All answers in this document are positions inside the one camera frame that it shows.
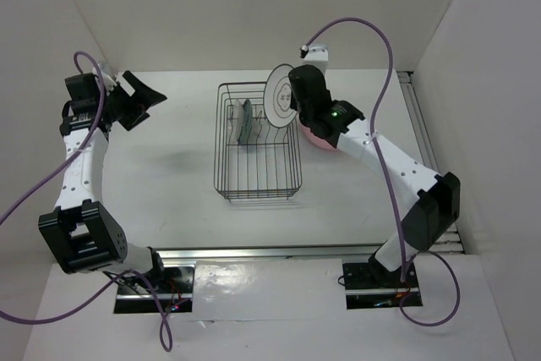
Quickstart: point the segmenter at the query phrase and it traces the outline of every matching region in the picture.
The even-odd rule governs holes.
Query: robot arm
[[[166,97],[126,71],[123,77],[134,88],[129,96],[107,77],[105,107],[85,150],[66,169],[63,186],[53,212],[41,215],[39,229],[58,264],[66,273],[138,271],[159,276],[163,271],[153,249],[128,243],[120,225],[103,206],[101,177],[112,124],[119,121],[128,131],[149,117],[147,110]],[[60,133],[70,157],[87,136],[99,101],[93,74],[65,79],[71,95],[63,109]]]
[[[374,148],[369,120],[347,101],[334,101],[326,89],[325,76],[314,65],[305,64],[289,74],[291,107],[300,122],[333,147],[382,173]],[[440,176],[424,167],[376,132],[396,189],[397,199],[406,209],[402,231],[407,260],[428,250],[459,216],[460,181],[452,173]],[[398,235],[395,232],[369,260],[374,276],[396,272],[402,265]]]

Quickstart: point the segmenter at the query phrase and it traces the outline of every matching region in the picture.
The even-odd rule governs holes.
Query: black wire dish rack
[[[218,87],[214,187],[229,201],[288,200],[301,187],[297,121],[273,127],[263,108],[265,82],[226,83]],[[247,142],[239,144],[232,130],[238,120],[233,107],[250,100],[252,125]]]

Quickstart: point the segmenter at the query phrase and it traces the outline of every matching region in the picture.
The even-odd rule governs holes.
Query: white wall
[[[362,16],[391,38],[398,69],[413,69],[450,0],[75,0],[107,59],[132,70],[268,69],[295,62],[322,25]],[[368,29],[325,36],[335,68],[383,68]]]
[[[541,0],[453,0],[414,86],[517,361],[538,359]]]
[[[71,0],[0,0],[0,211],[63,159],[58,132],[72,54],[98,47]],[[37,229],[53,181],[0,227],[0,309],[34,318],[52,263]],[[30,327],[0,320],[0,359],[22,359]]]

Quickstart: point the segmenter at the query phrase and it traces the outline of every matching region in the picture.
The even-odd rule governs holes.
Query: wall
[[[63,159],[58,133],[78,49],[99,57],[71,0],[0,0],[0,211]],[[51,182],[0,230],[0,309],[35,318],[52,263],[37,230],[52,209],[60,179]],[[0,320],[0,359],[22,359],[30,327]]]
[[[541,0],[453,0],[414,86],[517,361],[538,359]]]
[[[328,21],[357,15],[379,25],[398,69],[421,58],[450,0],[75,0],[107,59],[134,71],[268,69],[294,63]],[[325,35],[334,68],[383,68],[370,30]]]

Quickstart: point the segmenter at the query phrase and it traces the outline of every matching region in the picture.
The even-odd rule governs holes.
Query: dish rack
[[[282,129],[273,127],[265,115],[265,82],[226,83],[218,87],[214,187],[227,200],[268,198],[287,200],[301,187],[297,121]],[[233,139],[233,106],[247,99],[253,120],[248,142]]]

